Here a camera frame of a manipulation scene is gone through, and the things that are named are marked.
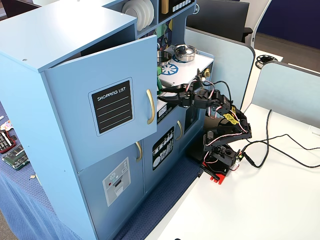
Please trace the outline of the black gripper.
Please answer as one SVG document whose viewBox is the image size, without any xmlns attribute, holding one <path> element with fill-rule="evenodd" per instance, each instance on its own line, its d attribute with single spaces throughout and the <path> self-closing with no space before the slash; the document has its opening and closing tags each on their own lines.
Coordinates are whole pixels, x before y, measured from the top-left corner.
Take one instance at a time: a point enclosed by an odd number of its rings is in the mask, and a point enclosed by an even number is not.
<svg viewBox="0 0 320 240">
<path fill-rule="evenodd" d="M 162 88 L 162 93 L 177 93 L 174 96 L 159 96 L 160 101 L 187 108 L 207 108 L 210 106 L 215 86 L 204 76 L 198 74 L 189 84 L 179 84 Z"/>
</svg>

